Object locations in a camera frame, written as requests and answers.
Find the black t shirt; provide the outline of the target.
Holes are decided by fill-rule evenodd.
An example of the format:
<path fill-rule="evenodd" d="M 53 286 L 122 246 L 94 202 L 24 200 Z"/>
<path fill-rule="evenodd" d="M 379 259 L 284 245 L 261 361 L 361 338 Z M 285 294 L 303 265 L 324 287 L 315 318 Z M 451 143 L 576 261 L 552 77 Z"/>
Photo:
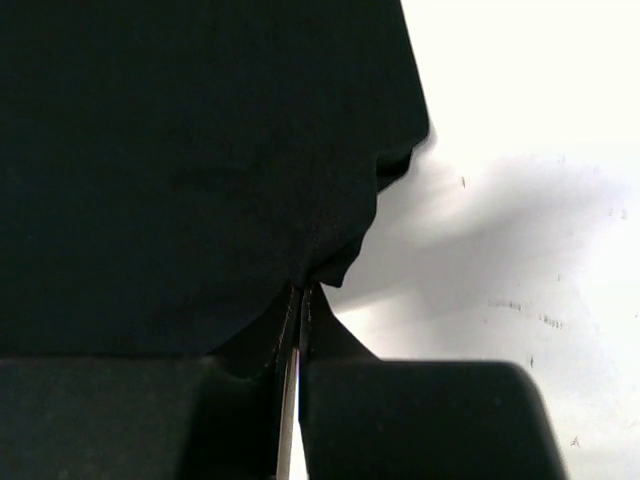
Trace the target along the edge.
<path fill-rule="evenodd" d="M 428 132 L 397 1 L 3 2 L 2 352 L 213 351 Z"/>

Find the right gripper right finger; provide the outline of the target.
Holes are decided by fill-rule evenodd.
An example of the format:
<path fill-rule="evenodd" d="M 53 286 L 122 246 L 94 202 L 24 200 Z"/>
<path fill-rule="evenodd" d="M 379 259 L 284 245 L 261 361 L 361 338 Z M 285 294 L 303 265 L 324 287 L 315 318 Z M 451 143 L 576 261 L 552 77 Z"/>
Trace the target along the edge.
<path fill-rule="evenodd" d="M 541 395 L 518 365 L 383 360 L 319 286 L 300 314 L 299 422 L 313 479 L 563 479 Z"/>

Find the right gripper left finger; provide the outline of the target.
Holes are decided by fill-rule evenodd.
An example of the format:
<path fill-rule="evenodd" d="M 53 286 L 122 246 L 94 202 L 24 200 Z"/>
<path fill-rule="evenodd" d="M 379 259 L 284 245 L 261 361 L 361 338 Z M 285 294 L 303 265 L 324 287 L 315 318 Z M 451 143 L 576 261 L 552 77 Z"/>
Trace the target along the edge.
<path fill-rule="evenodd" d="M 300 292 L 206 356 L 1 361 L 5 479 L 285 479 Z"/>

